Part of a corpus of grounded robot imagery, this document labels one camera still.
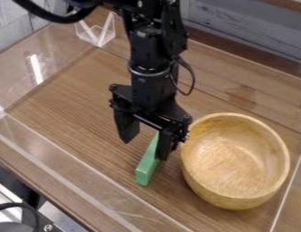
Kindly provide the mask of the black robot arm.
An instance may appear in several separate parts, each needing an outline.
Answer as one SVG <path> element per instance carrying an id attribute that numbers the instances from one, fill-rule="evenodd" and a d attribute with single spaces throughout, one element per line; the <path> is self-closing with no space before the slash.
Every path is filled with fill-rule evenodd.
<path id="1" fill-rule="evenodd" d="M 129 142 L 145 124 L 159 131 L 155 158 L 166 160 L 187 139 L 191 116 L 176 103 L 178 71 L 188 64 L 180 54 L 187 49 L 179 0 L 65 0 L 80 9 L 112 4 L 123 18 L 129 42 L 128 85 L 112 84 L 111 107 L 119 137 Z"/>

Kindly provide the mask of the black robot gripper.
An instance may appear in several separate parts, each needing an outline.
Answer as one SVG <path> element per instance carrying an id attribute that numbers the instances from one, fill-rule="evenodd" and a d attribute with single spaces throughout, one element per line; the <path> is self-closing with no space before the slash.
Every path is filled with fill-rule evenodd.
<path id="1" fill-rule="evenodd" d="M 168 154 L 184 142 L 188 135 L 191 116 L 176 103 L 176 94 L 190 95 L 179 90 L 178 68 L 163 71 L 128 68 L 131 84 L 112 84 L 111 107 L 119 137 L 124 144 L 139 134 L 144 123 L 159 131 L 155 158 L 167 160 Z"/>

